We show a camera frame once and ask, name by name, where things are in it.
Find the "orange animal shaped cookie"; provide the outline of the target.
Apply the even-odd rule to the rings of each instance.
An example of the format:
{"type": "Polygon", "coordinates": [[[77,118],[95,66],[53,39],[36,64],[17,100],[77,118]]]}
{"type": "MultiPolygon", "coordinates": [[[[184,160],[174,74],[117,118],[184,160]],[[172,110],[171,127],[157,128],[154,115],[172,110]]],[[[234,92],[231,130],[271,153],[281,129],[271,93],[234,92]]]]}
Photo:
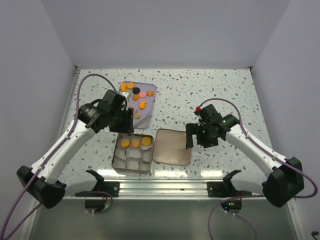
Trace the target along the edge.
{"type": "Polygon", "coordinates": [[[144,110],[147,106],[147,102],[145,100],[142,100],[139,102],[138,107],[140,110],[144,110]]]}

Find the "orange round biscuit cookie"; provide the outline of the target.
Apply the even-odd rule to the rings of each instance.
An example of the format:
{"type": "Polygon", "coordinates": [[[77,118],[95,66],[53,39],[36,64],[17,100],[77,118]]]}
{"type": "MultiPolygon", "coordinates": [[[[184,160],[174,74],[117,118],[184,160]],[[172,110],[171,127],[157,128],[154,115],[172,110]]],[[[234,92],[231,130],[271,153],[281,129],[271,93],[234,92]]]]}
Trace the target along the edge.
{"type": "Polygon", "coordinates": [[[120,143],[120,146],[122,148],[128,148],[131,144],[131,141],[129,139],[123,139],[120,143]]]}

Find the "orange flower cookie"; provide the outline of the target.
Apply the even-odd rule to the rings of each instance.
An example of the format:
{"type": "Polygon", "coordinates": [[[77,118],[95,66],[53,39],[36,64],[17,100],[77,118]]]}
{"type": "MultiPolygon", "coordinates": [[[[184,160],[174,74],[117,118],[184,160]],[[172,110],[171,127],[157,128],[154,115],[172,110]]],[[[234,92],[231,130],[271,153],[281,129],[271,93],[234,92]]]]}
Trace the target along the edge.
{"type": "Polygon", "coordinates": [[[132,141],[132,146],[135,148],[139,148],[140,147],[140,141],[139,140],[133,140],[132,141]]]}

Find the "orange round cookie large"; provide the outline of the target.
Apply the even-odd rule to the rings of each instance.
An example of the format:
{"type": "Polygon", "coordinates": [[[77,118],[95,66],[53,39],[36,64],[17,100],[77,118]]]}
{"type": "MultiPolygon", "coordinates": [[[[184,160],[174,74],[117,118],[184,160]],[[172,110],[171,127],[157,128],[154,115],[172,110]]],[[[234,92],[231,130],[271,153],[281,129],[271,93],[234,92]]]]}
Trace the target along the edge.
{"type": "Polygon", "coordinates": [[[143,146],[149,146],[152,143],[152,139],[148,136],[145,136],[141,139],[141,144],[143,146]]]}

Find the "metal tongs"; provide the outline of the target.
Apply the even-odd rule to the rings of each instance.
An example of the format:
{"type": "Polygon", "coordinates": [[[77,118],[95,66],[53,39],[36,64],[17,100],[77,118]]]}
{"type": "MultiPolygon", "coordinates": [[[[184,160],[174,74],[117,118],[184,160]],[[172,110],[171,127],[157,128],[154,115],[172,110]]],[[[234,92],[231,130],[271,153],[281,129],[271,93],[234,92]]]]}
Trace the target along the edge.
{"type": "Polygon", "coordinates": [[[140,121],[140,113],[133,108],[129,108],[124,115],[120,126],[121,131],[118,133],[120,137],[132,136],[135,133],[135,128],[138,126],[140,121]]]}

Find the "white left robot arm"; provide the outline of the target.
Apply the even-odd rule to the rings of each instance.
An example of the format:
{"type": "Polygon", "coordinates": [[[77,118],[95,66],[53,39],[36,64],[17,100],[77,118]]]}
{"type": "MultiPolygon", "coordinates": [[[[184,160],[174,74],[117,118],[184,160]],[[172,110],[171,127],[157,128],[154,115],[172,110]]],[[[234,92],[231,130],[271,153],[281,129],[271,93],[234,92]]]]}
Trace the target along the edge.
{"type": "Polygon", "coordinates": [[[47,209],[55,207],[65,196],[104,194],[104,178],[94,170],[86,170],[84,176],[69,183],[58,178],[80,148],[101,130],[133,134],[133,109],[127,105],[127,95],[112,89],[102,99],[77,105],[75,119],[50,150],[32,166],[18,169],[16,174],[26,191],[47,209]]]}

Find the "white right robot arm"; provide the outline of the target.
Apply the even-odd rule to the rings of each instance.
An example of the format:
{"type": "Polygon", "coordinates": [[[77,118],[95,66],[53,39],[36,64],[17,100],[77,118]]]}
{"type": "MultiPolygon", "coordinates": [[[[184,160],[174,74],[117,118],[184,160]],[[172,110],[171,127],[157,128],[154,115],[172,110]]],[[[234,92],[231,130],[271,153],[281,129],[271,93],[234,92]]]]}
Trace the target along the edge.
{"type": "Polygon", "coordinates": [[[222,116],[212,104],[196,107],[194,114],[198,122],[185,126],[186,149],[193,148],[193,136],[204,149],[218,146],[218,140],[222,139],[239,149],[264,174],[261,180],[243,176],[234,178],[240,170],[233,170],[212,188],[218,197],[255,193],[265,196],[272,205],[280,208],[305,188],[302,163],[296,157],[287,158],[271,150],[242,126],[240,118],[232,114],[222,116]]]}

